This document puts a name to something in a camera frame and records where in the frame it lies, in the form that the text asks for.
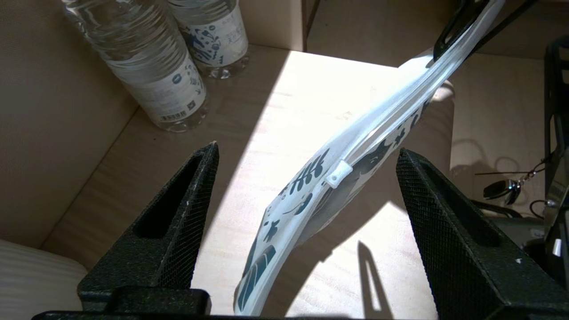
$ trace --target wooden surface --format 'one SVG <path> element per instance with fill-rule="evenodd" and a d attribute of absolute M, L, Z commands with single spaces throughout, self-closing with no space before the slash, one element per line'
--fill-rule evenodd
<path fill-rule="evenodd" d="M 502 15 L 520 3 L 511 2 L 507 1 Z M 511 29 L 539 24 L 529 39 L 544 37 L 546 29 L 560 26 L 565 12 L 561 8 L 566 5 L 538 3 L 504 30 L 509 38 L 500 34 L 483 49 L 501 48 L 501 53 L 511 54 L 512 48 L 521 46 L 521 55 L 541 52 L 541 57 L 545 52 L 541 40 L 514 36 Z M 555 6 L 560 10 L 552 12 Z M 308 52 L 397 66 L 435 43 L 452 15 L 445 8 L 429 1 L 322 1 L 308 37 Z M 548 13 L 557 18 L 546 23 Z M 563 26 L 569 26 L 569 20 L 563 21 Z M 482 200 L 485 186 L 520 175 L 478 177 L 474 173 L 530 170 L 544 157 L 543 61 L 474 54 L 451 82 L 456 92 L 451 179 L 466 196 Z M 543 184 L 542 175 L 529 181 L 512 208 L 529 215 L 529 203 L 544 199 Z M 503 199 L 491 203 L 502 205 Z"/>
<path fill-rule="evenodd" d="M 138 105 L 62 6 L 0 5 L 0 239 L 34 248 Z"/>
<path fill-rule="evenodd" d="M 139 110 L 43 249 L 92 267 L 183 161 L 216 140 L 220 165 L 192 286 L 210 293 L 213 314 L 232 314 L 265 207 L 337 129 L 373 105 L 394 72 L 253 46 L 242 74 L 207 81 L 210 114 L 196 130 L 161 131 Z M 437 99 L 403 145 L 447 173 L 452 90 Z M 263 314 L 436 317 L 396 158 L 394 152 L 332 224 L 292 252 Z"/>

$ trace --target water bottle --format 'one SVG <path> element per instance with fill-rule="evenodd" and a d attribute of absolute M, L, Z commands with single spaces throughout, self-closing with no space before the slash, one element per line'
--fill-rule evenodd
<path fill-rule="evenodd" d="M 65 13 L 160 128 L 183 132 L 207 113 L 206 90 L 162 0 L 62 0 Z"/>
<path fill-rule="evenodd" d="M 198 68 L 225 79 L 247 66 L 249 41 L 237 0 L 168 0 Z"/>

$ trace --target clear plastic pouch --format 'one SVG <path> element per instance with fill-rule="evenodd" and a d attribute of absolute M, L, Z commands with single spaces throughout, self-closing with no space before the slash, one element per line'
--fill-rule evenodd
<path fill-rule="evenodd" d="M 237 286 L 234 311 L 258 316 L 294 246 L 324 228 L 405 139 L 435 91 L 484 36 L 504 0 L 492 0 L 433 62 L 432 49 L 398 68 L 376 106 L 318 150 L 265 209 Z"/>

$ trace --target black mesh surface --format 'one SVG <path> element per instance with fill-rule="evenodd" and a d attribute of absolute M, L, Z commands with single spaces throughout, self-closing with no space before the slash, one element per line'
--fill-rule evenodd
<path fill-rule="evenodd" d="M 156 286 L 175 289 L 189 287 L 203 236 L 216 171 L 210 169 L 201 179 L 192 182 L 195 185 L 190 188 L 195 190 L 195 194 L 176 230 Z"/>
<path fill-rule="evenodd" d="M 105 310 L 127 286 L 190 288 L 218 162 L 212 143 L 184 163 L 79 283 L 84 310 Z"/>
<path fill-rule="evenodd" d="M 428 160 L 402 150 L 397 177 L 440 319 L 567 314 L 567 293 Z"/>

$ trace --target black cable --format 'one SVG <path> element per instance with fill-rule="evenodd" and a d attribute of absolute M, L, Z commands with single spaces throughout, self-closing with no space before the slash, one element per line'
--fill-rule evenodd
<path fill-rule="evenodd" d="M 494 204 L 484 203 L 476 200 L 470 200 L 472 204 L 474 204 L 478 209 L 484 209 L 488 211 L 495 212 L 497 214 L 509 216 L 510 218 L 523 218 L 521 214 L 519 214 L 516 210 L 510 208 L 504 208 L 495 206 Z"/>
<path fill-rule="evenodd" d="M 475 173 L 474 175 L 492 175 L 492 174 L 528 174 L 528 173 L 539 173 L 543 170 L 545 170 L 545 167 L 536 170 L 537 167 L 544 165 L 545 163 L 547 163 L 547 161 L 549 161 L 549 159 L 551 158 L 551 154 L 548 155 L 546 158 L 541 159 L 540 163 L 538 163 L 533 169 L 531 169 L 530 171 L 500 171 L 500 172 L 484 172 L 484 173 Z"/>
<path fill-rule="evenodd" d="M 536 204 L 536 203 L 538 203 L 538 202 L 547 203 L 547 201 L 545 201 L 545 200 L 535 200 L 535 201 L 532 201 L 532 202 L 530 203 L 530 211 L 531 211 L 531 214 L 533 214 L 534 216 L 536 216 L 536 217 L 538 217 L 538 218 L 540 218 L 540 219 L 544 219 L 543 216 L 540 216 L 540 215 L 536 214 L 535 211 L 533 210 L 533 205 Z"/>

